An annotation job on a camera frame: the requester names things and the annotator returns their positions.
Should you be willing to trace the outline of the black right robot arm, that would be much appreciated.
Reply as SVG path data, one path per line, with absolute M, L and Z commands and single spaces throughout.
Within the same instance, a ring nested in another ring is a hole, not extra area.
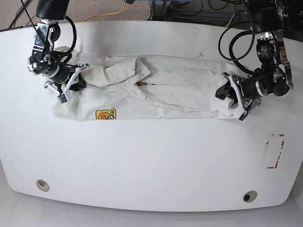
M 73 73 L 86 66 L 69 64 L 77 41 L 77 32 L 74 22 L 66 15 L 68 0 L 40 0 L 36 9 L 36 17 L 41 22 L 34 26 L 34 47 L 28 58 L 28 69 L 34 75 L 42 75 L 50 80 L 61 94 L 62 89 L 70 83 L 70 90 L 79 91 L 86 87 L 85 80 L 78 74 L 72 79 Z M 64 51 L 56 51 L 54 43 L 59 39 L 61 29 L 59 21 L 66 19 L 73 33 L 71 47 Z

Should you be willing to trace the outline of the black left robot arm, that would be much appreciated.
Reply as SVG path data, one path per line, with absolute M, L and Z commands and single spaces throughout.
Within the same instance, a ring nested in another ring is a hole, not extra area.
M 274 94 L 286 95 L 293 88 L 290 62 L 287 59 L 283 40 L 283 25 L 273 0 L 244 0 L 243 5 L 250 20 L 251 30 L 237 34 L 230 42 L 229 57 L 224 57 L 244 73 L 245 78 L 237 78 L 235 83 L 244 100 L 256 100 Z M 239 60 L 245 56 L 235 57 L 233 46 L 245 35 L 251 35 L 252 41 L 259 35 L 256 52 L 261 67 L 251 71 Z

